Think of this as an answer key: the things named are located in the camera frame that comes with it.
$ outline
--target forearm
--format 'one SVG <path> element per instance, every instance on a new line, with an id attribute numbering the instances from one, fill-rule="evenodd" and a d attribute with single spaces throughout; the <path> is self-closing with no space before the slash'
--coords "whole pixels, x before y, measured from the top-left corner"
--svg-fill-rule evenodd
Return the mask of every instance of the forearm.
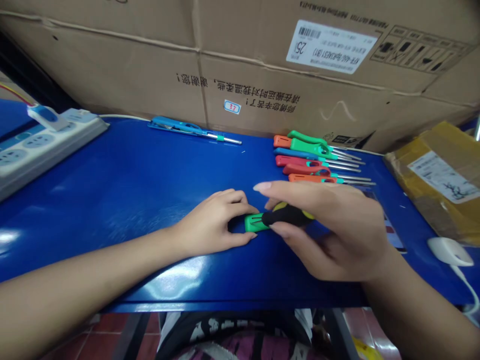
<path id="1" fill-rule="evenodd" d="M 0 284 L 0 359 L 31 359 L 184 254 L 170 230 L 76 256 Z"/>
<path id="2" fill-rule="evenodd" d="M 392 250 L 382 276 L 363 284 L 390 340 L 409 359 L 480 359 L 480 330 Z"/>

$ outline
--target cardboard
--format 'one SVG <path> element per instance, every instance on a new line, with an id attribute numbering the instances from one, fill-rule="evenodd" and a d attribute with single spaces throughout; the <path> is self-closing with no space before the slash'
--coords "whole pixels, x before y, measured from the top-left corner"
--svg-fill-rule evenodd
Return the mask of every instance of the cardboard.
<path id="1" fill-rule="evenodd" d="M 367 145 L 385 149 L 478 107 L 477 13 L 469 0 L 4 0 L 0 28 L 91 111 L 342 146 L 376 132 Z M 353 73 L 287 61 L 299 21 L 377 40 Z M 420 43 L 440 50 L 402 64 Z"/>
<path id="2" fill-rule="evenodd" d="M 465 119 L 478 115 L 478 110 L 469 106 L 455 105 L 448 102 L 423 97 L 400 98 L 395 111 L 377 128 L 363 149 L 385 153 L 405 146 L 415 136 L 431 129 L 441 121 L 460 125 Z"/>
<path id="3" fill-rule="evenodd" d="M 438 235 L 473 246 L 480 246 L 479 159 L 480 143 L 447 122 L 384 157 Z"/>

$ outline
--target blue tool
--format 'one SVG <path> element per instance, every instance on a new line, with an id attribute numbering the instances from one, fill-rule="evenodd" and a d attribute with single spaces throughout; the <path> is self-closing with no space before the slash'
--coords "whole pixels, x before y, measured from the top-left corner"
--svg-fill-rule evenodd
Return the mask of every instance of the blue tool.
<path id="1" fill-rule="evenodd" d="M 273 153 L 275 155 L 284 155 L 284 156 L 291 156 L 291 157 L 302 158 L 302 159 L 316 160 L 316 161 L 320 161 L 320 162 L 327 162 L 329 164 L 337 164 L 337 165 L 342 165 L 342 166 L 352 167 L 352 168 L 358 168 L 359 167 L 357 164 L 353 164 L 353 163 L 349 163 L 349 162 L 343 162 L 343 161 L 337 161 L 337 160 L 330 160 L 330 159 L 327 160 L 324 157 L 317 156 L 317 155 L 312 154 L 310 152 L 290 150 L 290 149 L 283 148 L 283 147 L 277 147 L 275 150 L 273 150 Z"/>
<path id="2" fill-rule="evenodd" d="M 155 116 L 151 120 L 151 122 L 148 123 L 148 127 L 152 129 L 165 130 L 185 135 L 204 136 L 220 142 L 225 141 L 228 143 L 242 145 L 242 142 L 240 140 L 231 139 L 222 135 L 216 135 L 212 132 L 208 132 L 207 130 L 203 130 L 198 125 L 173 120 L 165 116 Z"/>

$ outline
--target number label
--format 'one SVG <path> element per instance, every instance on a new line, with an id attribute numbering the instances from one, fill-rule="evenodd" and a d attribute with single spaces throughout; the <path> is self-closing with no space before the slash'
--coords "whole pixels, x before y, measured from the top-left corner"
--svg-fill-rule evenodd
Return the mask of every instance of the number label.
<path id="1" fill-rule="evenodd" d="M 295 53 L 296 54 L 303 54 L 305 45 L 307 45 L 306 42 L 303 42 L 303 41 L 297 42 L 296 48 L 295 48 Z"/>
<path id="2" fill-rule="evenodd" d="M 240 113 L 240 108 L 241 108 L 241 107 L 242 107 L 242 106 L 240 106 L 240 105 L 238 105 L 238 104 L 236 104 L 236 103 L 234 103 L 234 102 L 228 101 L 228 100 L 225 100 L 225 101 L 223 102 L 223 108 L 224 108 L 225 110 L 227 110 L 228 112 L 237 114 L 237 115 Z"/>

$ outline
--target black and yellow screwdriver handle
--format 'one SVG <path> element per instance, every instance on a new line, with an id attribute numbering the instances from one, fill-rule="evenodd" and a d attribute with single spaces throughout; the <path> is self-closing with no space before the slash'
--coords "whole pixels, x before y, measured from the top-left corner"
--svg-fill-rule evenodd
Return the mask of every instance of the black and yellow screwdriver handle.
<path id="1" fill-rule="evenodd" d="M 303 211 L 284 201 L 278 203 L 272 211 L 265 212 L 261 216 L 261 222 L 270 226 L 278 221 L 293 224 L 298 227 L 305 226 L 315 220 L 311 213 Z"/>

